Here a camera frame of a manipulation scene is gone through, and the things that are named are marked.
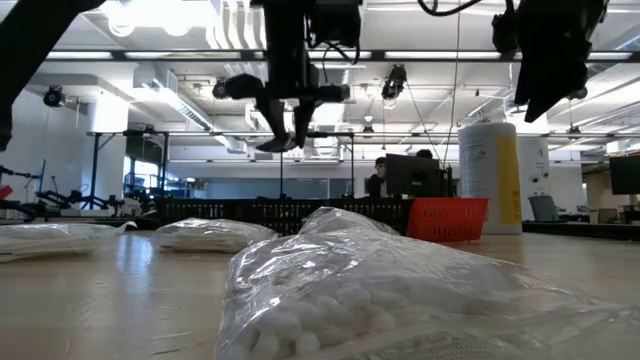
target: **plastic bag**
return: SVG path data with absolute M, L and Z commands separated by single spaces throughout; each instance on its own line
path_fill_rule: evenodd
M 333 207 L 321 207 L 305 219 L 298 234 L 320 234 L 352 227 L 364 227 L 398 235 L 389 225 L 371 220 L 366 216 Z
M 133 222 L 116 228 L 94 224 L 25 224 L 0 226 L 0 262 L 22 258 L 86 254 L 100 241 L 122 234 Z
M 278 233 L 264 226 L 233 220 L 187 219 L 156 230 L 152 241 L 162 250 L 237 253 Z
M 631 360 L 639 324 L 521 266 L 360 227 L 237 254 L 216 359 Z

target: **desk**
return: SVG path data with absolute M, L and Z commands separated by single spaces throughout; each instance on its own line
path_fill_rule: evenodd
M 541 234 L 453 247 L 640 304 L 640 245 Z M 230 256 L 157 254 L 148 233 L 95 256 L 0 264 L 3 359 L 211 359 Z

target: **ceiling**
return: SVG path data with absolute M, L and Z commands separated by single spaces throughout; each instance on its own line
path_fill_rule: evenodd
M 124 37 L 114 35 L 110 29 L 113 6 L 110 0 L 101 9 L 79 16 L 56 46 L 56 50 L 177 50 L 177 49 L 248 49 L 263 48 L 260 40 L 261 14 L 252 10 L 245 16 L 242 2 L 223 1 L 221 16 L 215 16 L 209 0 L 158 0 L 154 16 L 136 19 L 138 26 Z M 0 17 L 15 1 L 0 0 Z M 440 9 L 456 5 L 457 1 L 440 1 Z M 164 4 L 172 8 L 162 10 Z M 362 11 L 363 50 L 483 50 L 495 51 L 491 42 L 493 14 L 503 11 L 502 0 L 484 0 L 458 16 L 434 18 L 423 13 L 414 1 L 368 0 Z M 635 51 L 640 39 L 640 0 L 611 0 L 605 22 L 594 33 L 594 50 Z M 172 36 L 162 27 L 163 19 L 186 24 L 191 29 L 183 36 Z M 247 21 L 253 22 L 253 31 Z M 222 32 L 216 33 L 214 23 Z M 193 103 L 207 116 L 216 130 L 255 131 L 245 121 L 247 101 L 214 100 L 211 95 L 217 78 L 229 77 L 243 71 L 264 78 L 265 64 L 260 62 L 205 63 L 181 61 L 151 62 L 159 74 L 171 70 L 179 80 L 180 96 Z M 136 108 L 131 122 L 151 122 L 158 129 L 189 130 L 189 122 L 170 106 L 157 99 L 145 97 L 123 78 L 131 75 L 131 64 L 118 65 L 99 61 L 76 63 L 45 63 L 44 73 L 90 73 L 119 86 L 129 96 L 146 106 Z M 482 118 L 503 119 L 505 101 L 513 95 L 512 77 L 517 76 L 518 64 L 508 63 L 456 63 L 412 62 L 405 64 L 408 86 L 395 103 L 383 103 L 380 85 L 388 75 L 393 61 L 366 62 L 355 66 L 332 63 L 328 70 L 330 82 L 351 85 L 351 99 L 347 102 L 336 131 L 351 129 L 359 132 L 366 124 L 366 115 L 373 117 L 376 132 L 457 131 L 460 127 Z M 612 132 L 620 129 L 640 129 L 640 64 L 590 65 L 592 77 L 588 82 L 589 95 L 584 100 L 561 101 L 548 114 L 549 129 L 567 131 L 571 124 L 580 124 L 588 132 Z M 424 138 L 361 139 L 359 142 L 415 144 L 426 147 Z M 180 139 L 180 144 L 220 144 L 216 140 Z M 553 140 L 555 145 L 569 140 Z M 584 150 L 602 146 L 606 140 L 585 142 Z

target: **plastic container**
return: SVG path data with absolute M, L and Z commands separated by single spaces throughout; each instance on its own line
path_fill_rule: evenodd
M 431 242 L 478 240 L 489 199 L 417 198 L 407 236 Z

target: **red plastic crate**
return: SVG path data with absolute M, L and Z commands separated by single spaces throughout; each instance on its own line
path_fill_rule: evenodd
M 431 242 L 478 240 L 489 199 L 417 198 L 407 236 Z

